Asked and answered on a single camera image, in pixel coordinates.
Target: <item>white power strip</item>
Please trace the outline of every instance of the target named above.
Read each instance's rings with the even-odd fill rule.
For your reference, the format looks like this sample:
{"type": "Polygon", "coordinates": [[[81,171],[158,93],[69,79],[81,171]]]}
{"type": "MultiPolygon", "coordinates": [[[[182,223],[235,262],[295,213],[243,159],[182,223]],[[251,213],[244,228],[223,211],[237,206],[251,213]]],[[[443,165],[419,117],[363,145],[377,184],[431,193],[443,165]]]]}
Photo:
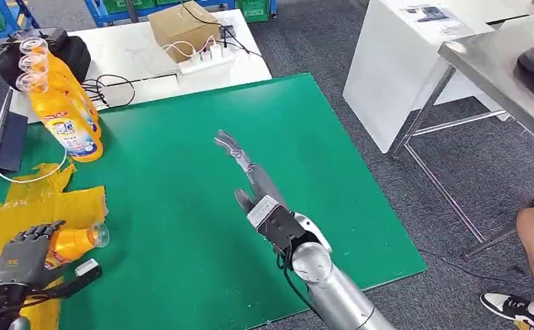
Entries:
{"type": "Polygon", "coordinates": [[[201,52],[192,56],[189,60],[178,63],[182,74],[191,74],[192,72],[208,69],[217,65],[223,65],[235,60],[235,55],[227,47],[222,47],[218,43],[211,46],[209,52],[201,52]]]}

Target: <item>orange bottle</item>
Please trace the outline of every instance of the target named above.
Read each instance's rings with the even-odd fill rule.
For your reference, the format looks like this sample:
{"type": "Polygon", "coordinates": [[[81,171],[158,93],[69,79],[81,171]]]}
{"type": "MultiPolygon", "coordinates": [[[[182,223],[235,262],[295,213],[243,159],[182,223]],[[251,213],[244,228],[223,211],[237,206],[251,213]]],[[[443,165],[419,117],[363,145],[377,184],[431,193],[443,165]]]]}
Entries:
{"type": "Polygon", "coordinates": [[[73,90],[81,96],[81,100],[89,109],[93,121],[99,121],[99,114],[97,112],[97,109],[93,105],[93,102],[91,102],[91,100],[85,93],[85,90],[81,87],[81,84],[78,83],[78,80],[72,74],[68,65],[66,65],[66,63],[64,63],[61,59],[59,59],[50,52],[46,40],[37,37],[28,38],[20,43],[20,52],[22,52],[22,54],[24,55],[31,53],[40,53],[46,55],[48,58],[49,68],[53,72],[58,72],[59,74],[63,75],[68,80],[73,90]]]}
{"type": "Polygon", "coordinates": [[[50,240],[44,267],[54,269],[79,259],[92,248],[103,248],[109,243],[109,230],[104,223],[87,229],[63,229],[50,240]]]}
{"type": "Polygon", "coordinates": [[[63,75],[55,72],[54,70],[50,70],[46,55],[42,55],[40,53],[25,55],[24,57],[20,58],[18,66],[24,72],[37,72],[40,74],[45,74],[50,83],[50,87],[61,92],[67,98],[69,98],[70,102],[77,109],[78,114],[85,119],[97,137],[101,137],[101,128],[99,124],[94,121],[94,117],[91,115],[91,110],[83,101],[82,96],[73,90],[73,87],[68,83],[68,80],[63,75]]]}
{"type": "Polygon", "coordinates": [[[103,144],[71,99],[53,88],[46,74],[27,72],[16,79],[28,93],[32,110],[77,162],[93,162],[103,155],[103,144]]]}

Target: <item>cable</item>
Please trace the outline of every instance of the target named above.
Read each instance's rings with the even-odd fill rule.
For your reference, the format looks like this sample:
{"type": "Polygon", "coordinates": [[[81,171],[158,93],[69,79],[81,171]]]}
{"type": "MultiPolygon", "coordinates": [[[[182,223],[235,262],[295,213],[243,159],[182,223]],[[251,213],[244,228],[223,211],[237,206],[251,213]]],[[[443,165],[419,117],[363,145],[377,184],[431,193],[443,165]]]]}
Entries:
{"type": "Polygon", "coordinates": [[[316,311],[316,309],[312,306],[312,304],[310,304],[310,302],[306,299],[306,297],[304,297],[303,294],[299,292],[299,290],[295,287],[295,285],[293,285],[291,278],[289,278],[289,274],[287,274],[287,269],[291,265],[291,245],[290,247],[286,249],[284,258],[285,258],[285,263],[284,263],[283,270],[284,270],[284,277],[286,278],[287,284],[289,284],[289,286],[291,287],[291,290],[295,292],[295,294],[301,299],[301,301],[303,301],[303,303],[306,304],[314,312],[314,314],[316,314],[318,318],[321,319],[320,314],[316,311]]]}
{"type": "MultiPolygon", "coordinates": [[[[222,41],[222,42],[223,42],[223,43],[226,43],[226,44],[229,44],[229,45],[233,45],[233,46],[235,46],[235,47],[237,47],[237,48],[239,48],[239,49],[241,49],[241,50],[244,50],[243,47],[241,47],[241,46],[239,46],[239,45],[237,45],[237,44],[235,44],[235,43],[231,43],[231,42],[228,42],[228,41],[222,41]]],[[[259,54],[259,53],[255,53],[255,52],[252,51],[252,50],[248,50],[248,49],[246,49],[246,52],[249,53],[249,54],[257,55],[257,56],[260,57],[260,58],[264,58],[263,55],[261,55],[261,54],[259,54]]]]}
{"type": "Polygon", "coordinates": [[[125,78],[125,77],[118,76],[116,74],[102,74],[99,77],[97,77],[97,79],[87,79],[87,80],[85,80],[83,82],[83,84],[81,84],[81,87],[85,91],[88,91],[90,93],[95,94],[94,96],[90,97],[91,101],[97,101],[98,100],[98,101],[101,101],[103,104],[105,104],[108,108],[112,108],[112,106],[109,105],[109,103],[107,103],[107,101],[105,100],[105,95],[103,93],[101,93],[101,89],[103,87],[110,87],[110,86],[123,85],[123,84],[129,84],[129,86],[131,86],[131,88],[133,89],[133,95],[131,96],[131,99],[129,100],[129,102],[127,102],[125,104],[120,104],[120,105],[114,106],[114,107],[123,107],[125,105],[129,105],[130,103],[132,103],[134,101],[134,99],[136,98],[136,88],[135,88],[134,84],[131,81],[129,81],[127,78],[125,78]],[[115,77],[115,78],[119,78],[119,79],[125,80],[125,82],[106,85],[105,83],[100,81],[101,78],[103,78],[103,77],[115,77]],[[90,82],[95,82],[95,85],[87,84],[87,82],[89,82],[89,81],[90,82]]]}
{"type": "Polygon", "coordinates": [[[177,50],[180,54],[184,55],[185,57],[192,57],[192,56],[194,56],[196,54],[200,54],[202,51],[204,51],[206,49],[206,46],[209,44],[210,41],[212,41],[213,44],[216,45],[216,40],[214,39],[214,36],[212,34],[207,38],[206,42],[204,43],[202,48],[200,48],[199,51],[196,51],[196,49],[194,48],[194,45],[192,45],[188,41],[176,41],[176,42],[171,43],[169,45],[163,45],[162,49],[164,50],[164,52],[167,52],[170,48],[173,47],[175,50],[177,50]],[[190,45],[190,47],[192,47],[192,54],[190,54],[190,55],[184,54],[184,52],[182,50],[180,50],[180,48],[175,46],[175,44],[177,44],[177,43],[186,43],[186,44],[190,45]]]}
{"type": "Polygon", "coordinates": [[[247,53],[249,53],[249,54],[250,54],[250,53],[253,53],[253,54],[258,55],[257,53],[254,53],[254,52],[248,50],[247,47],[245,47],[245,45],[243,45],[243,44],[242,44],[242,43],[235,37],[235,35],[234,35],[229,29],[227,29],[224,25],[222,25],[221,23],[218,23],[218,22],[207,22],[207,21],[203,21],[203,20],[199,19],[198,17],[196,17],[194,14],[192,14],[192,12],[188,9],[188,7],[186,7],[186,6],[184,5],[184,0],[180,0],[180,3],[182,4],[182,7],[183,7],[183,8],[190,14],[190,16],[192,16],[192,17],[193,17],[194,19],[196,19],[197,21],[199,21],[200,23],[204,23],[204,24],[211,24],[211,25],[218,25],[218,26],[220,26],[224,31],[226,31],[228,34],[230,34],[231,37],[232,37],[233,39],[235,39],[235,41],[240,45],[240,48],[242,48],[245,52],[247,52],[247,53]]]}
{"type": "Polygon", "coordinates": [[[9,177],[6,177],[5,175],[1,174],[0,173],[0,177],[4,178],[5,180],[8,180],[9,182],[14,182],[15,184],[29,184],[30,182],[36,182],[38,180],[42,180],[46,177],[49,177],[50,175],[53,175],[56,171],[59,170],[59,168],[63,167],[64,163],[66,162],[66,159],[67,159],[67,151],[65,149],[65,155],[63,157],[63,160],[62,162],[52,171],[50,171],[50,173],[48,174],[45,174],[41,177],[37,177],[36,179],[31,179],[31,180],[25,180],[25,181],[17,181],[17,180],[14,180],[14,179],[10,179],[9,177]]]}
{"type": "Polygon", "coordinates": [[[38,299],[36,301],[32,301],[31,303],[29,302],[27,304],[20,304],[20,305],[17,305],[17,306],[10,306],[10,307],[1,308],[0,309],[0,314],[6,313],[6,312],[9,312],[9,311],[16,311],[18,309],[34,306],[34,305],[37,305],[37,304],[41,304],[41,303],[44,303],[46,300],[49,300],[49,299],[50,298],[42,298],[42,299],[38,299]]]}
{"type": "Polygon", "coordinates": [[[459,270],[461,270],[462,272],[468,274],[468,275],[472,275],[476,278],[482,278],[484,280],[491,280],[491,281],[497,281],[497,282],[505,282],[505,283],[511,283],[511,284],[515,284],[515,285],[519,285],[519,286],[522,286],[522,287],[531,287],[530,285],[526,285],[526,284],[523,284],[523,283],[520,283],[520,282],[516,282],[515,280],[508,280],[508,279],[505,279],[505,278],[497,278],[497,277],[490,277],[490,276],[483,276],[483,275],[478,275],[478,274],[474,274],[472,272],[470,272],[469,270],[466,270],[464,269],[463,267],[459,266],[459,265],[456,265],[455,263],[452,263],[451,261],[448,261],[447,259],[441,257],[441,255],[437,254],[437,253],[433,253],[433,252],[429,252],[429,251],[426,251],[426,250],[423,250],[423,249],[417,249],[419,252],[422,252],[422,253],[426,253],[426,254],[429,254],[431,256],[435,256],[437,259],[441,260],[442,262],[454,267],[454,268],[457,268],[459,270]]]}

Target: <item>green mat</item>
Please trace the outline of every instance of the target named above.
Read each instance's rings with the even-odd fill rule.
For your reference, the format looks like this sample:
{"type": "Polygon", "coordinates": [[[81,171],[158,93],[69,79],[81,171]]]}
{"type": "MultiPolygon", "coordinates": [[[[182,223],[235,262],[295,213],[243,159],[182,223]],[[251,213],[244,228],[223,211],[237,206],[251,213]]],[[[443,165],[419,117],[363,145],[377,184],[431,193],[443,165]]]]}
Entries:
{"type": "MultiPolygon", "coordinates": [[[[63,301],[61,330],[245,329],[306,309],[233,198],[248,182],[214,145],[218,129],[317,223],[359,287],[425,270],[309,74],[131,105],[100,123],[105,154],[77,163],[67,190],[105,186],[111,243],[83,258],[103,277],[63,301]]],[[[62,155],[40,124],[25,150],[22,174],[62,155]]]]}

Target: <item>black and white sneaker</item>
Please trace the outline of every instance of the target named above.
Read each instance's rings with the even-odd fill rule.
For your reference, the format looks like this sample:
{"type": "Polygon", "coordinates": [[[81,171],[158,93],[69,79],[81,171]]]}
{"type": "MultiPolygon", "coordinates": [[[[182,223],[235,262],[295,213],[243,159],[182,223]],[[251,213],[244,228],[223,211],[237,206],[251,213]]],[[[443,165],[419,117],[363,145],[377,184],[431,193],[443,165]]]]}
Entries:
{"type": "Polygon", "coordinates": [[[507,320],[522,321],[534,327],[534,309],[528,308],[531,302],[524,298],[488,293],[481,295],[480,301],[484,307],[498,316],[507,320]]]}

